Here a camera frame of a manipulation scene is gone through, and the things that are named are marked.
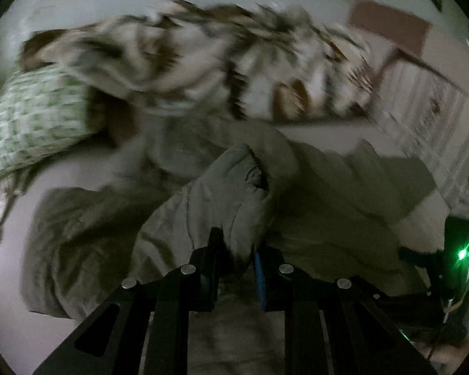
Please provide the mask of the olive green quilted jacket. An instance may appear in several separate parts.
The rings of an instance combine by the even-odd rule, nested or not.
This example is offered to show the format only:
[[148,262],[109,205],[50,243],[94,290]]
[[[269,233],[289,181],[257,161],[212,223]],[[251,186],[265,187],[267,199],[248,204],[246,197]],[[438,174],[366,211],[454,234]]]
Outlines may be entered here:
[[414,157],[345,154],[270,124],[151,118],[106,185],[40,198],[20,293],[76,329],[39,374],[429,374],[408,260],[446,204]]

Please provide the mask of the striped floral sofa cushion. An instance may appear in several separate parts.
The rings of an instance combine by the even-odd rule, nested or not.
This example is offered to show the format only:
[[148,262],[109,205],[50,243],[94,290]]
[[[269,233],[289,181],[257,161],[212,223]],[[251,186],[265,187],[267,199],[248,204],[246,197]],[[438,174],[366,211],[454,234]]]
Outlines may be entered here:
[[469,218],[469,97],[408,60],[381,73],[369,116],[401,151],[420,159],[451,212]]

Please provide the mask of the leaf-print beige blanket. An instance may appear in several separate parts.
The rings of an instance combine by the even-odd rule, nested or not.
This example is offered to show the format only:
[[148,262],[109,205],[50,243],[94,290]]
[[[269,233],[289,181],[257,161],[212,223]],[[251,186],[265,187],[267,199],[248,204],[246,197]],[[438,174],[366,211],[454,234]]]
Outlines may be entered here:
[[151,113],[203,110],[285,124],[364,115],[371,59],[357,32],[316,25],[297,5],[172,0],[150,16],[38,32],[20,63],[26,72],[56,67]]

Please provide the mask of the green white patterned pillow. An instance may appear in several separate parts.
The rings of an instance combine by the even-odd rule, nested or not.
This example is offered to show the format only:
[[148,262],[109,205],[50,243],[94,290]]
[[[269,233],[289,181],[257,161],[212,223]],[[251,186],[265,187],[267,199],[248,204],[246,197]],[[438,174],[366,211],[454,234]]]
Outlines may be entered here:
[[98,132],[92,90],[57,65],[16,72],[0,91],[0,181]]

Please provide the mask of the brown wooden headboard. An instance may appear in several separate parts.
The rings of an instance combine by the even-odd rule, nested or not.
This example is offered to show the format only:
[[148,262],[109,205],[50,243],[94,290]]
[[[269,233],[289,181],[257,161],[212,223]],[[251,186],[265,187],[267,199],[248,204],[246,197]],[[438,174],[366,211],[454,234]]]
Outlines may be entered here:
[[414,14],[368,0],[354,5],[348,24],[390,41],[469,93],[469,48],[449,31]]

